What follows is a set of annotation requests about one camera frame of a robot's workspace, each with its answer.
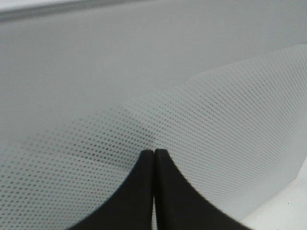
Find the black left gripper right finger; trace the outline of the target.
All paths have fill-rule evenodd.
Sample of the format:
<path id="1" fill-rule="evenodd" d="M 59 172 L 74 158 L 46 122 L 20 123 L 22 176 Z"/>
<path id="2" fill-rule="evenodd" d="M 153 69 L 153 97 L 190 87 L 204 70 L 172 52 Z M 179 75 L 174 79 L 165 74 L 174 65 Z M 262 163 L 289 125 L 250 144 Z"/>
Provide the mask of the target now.
<path id="1" fill-rule="evenodd" d="M 165 149 L 154 152 L 154 202 L 160 230 L 243 230 L 202 197 L 185 179 Z"/>

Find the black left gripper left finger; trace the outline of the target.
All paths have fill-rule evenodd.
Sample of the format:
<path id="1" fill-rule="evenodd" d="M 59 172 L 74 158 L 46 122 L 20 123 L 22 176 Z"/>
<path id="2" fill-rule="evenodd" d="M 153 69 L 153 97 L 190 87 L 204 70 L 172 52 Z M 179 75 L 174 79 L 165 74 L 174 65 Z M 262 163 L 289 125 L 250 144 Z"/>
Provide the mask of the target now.
<path id="1" fill-rule="evenodd" d="M 150 230 L 153 212 L 154 153 L 143 150 L 115 193 L 71 230 Z"/>

